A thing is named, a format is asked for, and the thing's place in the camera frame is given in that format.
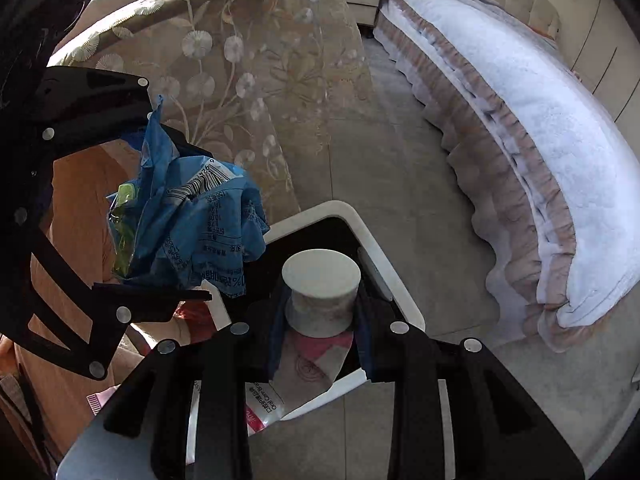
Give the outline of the beige built-in wardrobe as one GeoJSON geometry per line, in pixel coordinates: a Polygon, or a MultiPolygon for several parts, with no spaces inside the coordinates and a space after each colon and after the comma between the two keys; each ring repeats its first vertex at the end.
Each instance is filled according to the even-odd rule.
{"type": "Polygon", "coordinates": [[[560,46],[570,68],[639,151],[639,41],[613,0],[563,0],[560,46]]]}

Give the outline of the blue plastic bag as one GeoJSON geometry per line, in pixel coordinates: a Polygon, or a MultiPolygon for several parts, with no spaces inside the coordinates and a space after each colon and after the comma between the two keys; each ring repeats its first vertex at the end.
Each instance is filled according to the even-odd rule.
{"type": "Polygon", "coordinates": [[[192,289],[203,282],[244,295],[244,266],[266,250],[269,230],[258,186],[237,166],[183,155],[156,108],[132,135],[137,177],[110,195],[113,272],[124,284],[192,289]]]}

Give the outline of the white toothpaste tube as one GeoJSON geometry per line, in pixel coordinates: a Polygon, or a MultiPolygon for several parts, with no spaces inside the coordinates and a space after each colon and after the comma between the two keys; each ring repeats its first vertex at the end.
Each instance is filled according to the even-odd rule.
{"type": "Polygon", "coordinates": [[[245,385],[247,433],[258,434],[328,392],[345,363],[354,333],[358,264],[331,249],[307,249],[282,266],[285,330],[269,382],[245,385]]]}

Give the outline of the white square trash bin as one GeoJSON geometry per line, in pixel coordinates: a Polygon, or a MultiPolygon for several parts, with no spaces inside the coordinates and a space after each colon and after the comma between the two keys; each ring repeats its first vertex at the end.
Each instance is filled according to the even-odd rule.
{"type": "Polygon", "coordinates": [[[320,408],[367,381],[347,355],[356,298],[365,284],[390,308],[391,328],[424,330],[418,306],[353,206],[329,200],[274,224],[258,274],[276,289],[276,372],[245,386],[246,420],[257,434],[320,408]]]}

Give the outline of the floral beige tablecloth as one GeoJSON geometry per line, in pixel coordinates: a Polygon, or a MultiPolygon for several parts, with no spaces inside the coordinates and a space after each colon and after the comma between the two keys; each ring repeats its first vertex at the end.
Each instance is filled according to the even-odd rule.
{"type": "Polygon", "coordinates": [[[372,88],[346,0],[137,0],[51,61],[145,78],[165,125],[250,174],[270,222],[332,198],[329,123],[372,88]]]}

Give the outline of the bed with white duvet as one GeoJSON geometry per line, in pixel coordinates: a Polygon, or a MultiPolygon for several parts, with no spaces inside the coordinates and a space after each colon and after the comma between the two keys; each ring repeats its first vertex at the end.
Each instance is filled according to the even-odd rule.
{"type": "Polygon", "coordinates": [[[374,34],[495,252],[494,343],[591,337],[639,281],[639,162],[611,116],[556,40],[495,1],[386,0],[374,34]]]}

